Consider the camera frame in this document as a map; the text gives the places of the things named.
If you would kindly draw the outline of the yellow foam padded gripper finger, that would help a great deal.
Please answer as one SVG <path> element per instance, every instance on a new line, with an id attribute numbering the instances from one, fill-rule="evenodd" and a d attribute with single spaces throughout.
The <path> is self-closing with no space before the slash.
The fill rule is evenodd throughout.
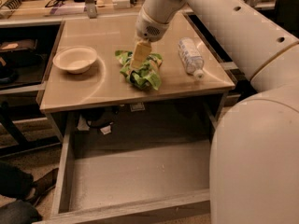
<path id="1" fill-rule="evenodd" d="M 148 40 L 136 41 L 133 56 L 130 61 L 130 67 L 133 69 L 139 69 L 150 53 L 151 43 Z"/>

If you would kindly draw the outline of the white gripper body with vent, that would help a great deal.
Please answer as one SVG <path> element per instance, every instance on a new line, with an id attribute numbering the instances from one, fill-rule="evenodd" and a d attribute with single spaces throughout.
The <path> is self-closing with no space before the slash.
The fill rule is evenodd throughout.
<path id="1" fill-rule="evenodd" d="M 161 40 L 168 27 L 168 23 L 160 23 L 152 19 L 144 8 L 139 11 L 135 23 L 136 35 L 149 42 Z"/>

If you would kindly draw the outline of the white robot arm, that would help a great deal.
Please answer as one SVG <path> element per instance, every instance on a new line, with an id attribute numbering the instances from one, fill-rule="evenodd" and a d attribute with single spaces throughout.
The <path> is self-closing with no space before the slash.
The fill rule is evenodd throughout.
<path id="1" fill-rule="evenodd" d="M 213 224 L 299 224 L 299 43 L 242 0 L 145 0 L 138 36 L 160 40 L 189 6 L 252 87 L 210 151 Z"/>

